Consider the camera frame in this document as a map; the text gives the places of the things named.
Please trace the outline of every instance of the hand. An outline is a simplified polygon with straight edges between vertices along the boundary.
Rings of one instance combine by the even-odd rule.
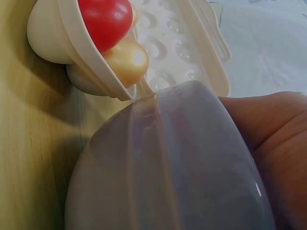
[[[220,100],[251,150],[277,229],[284,218],[307,229],[307,97],[281,92]]]

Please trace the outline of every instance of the egg holder cup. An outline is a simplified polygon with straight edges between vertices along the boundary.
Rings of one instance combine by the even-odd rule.
[[[219,32],[214,10],[204,0],[175,2],[185,23],[190,25],[189,32],[210,80],[205,84],[217,95],[228,96],[229,82],[221,61],[229,60],[231,55]],[[138,31],[136,26],[128,36],[139,41]],[[164,36],[158,31],[155,34]],[[28,20],[27,36],[31,48],[41,58],[66,64],[70,81],[85,93],[126,101],[136,98],[137,89],[141,96],[154,92],[146,76],[127,89],[123,86],[90,38],[77,0],[38,0]]]

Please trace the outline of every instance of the finger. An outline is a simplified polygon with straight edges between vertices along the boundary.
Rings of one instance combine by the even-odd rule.
[[[221,97],[220,100],[252,149],[307,110],[307,97],[295,92],[249,98]]]

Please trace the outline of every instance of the light blue cloth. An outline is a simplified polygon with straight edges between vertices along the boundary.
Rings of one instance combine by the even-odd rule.
[[[224,63],[233,97],[307,94],[307,5],[303,0],[215,0],[232,53]]]

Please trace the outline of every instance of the plastic container lid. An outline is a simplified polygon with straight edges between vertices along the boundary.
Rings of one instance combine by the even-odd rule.
[[[139,22],[128,36],[150,57],[146,76],[126,89],[96,49],[77,0],[38,0],[27,27],[32,49],[42,58],[67,64],[71,82],[80,90],[122,101],[199,80],[219,96],[229,83],[221,64],[230,59],[216,16],[203,0],[133,0]]]

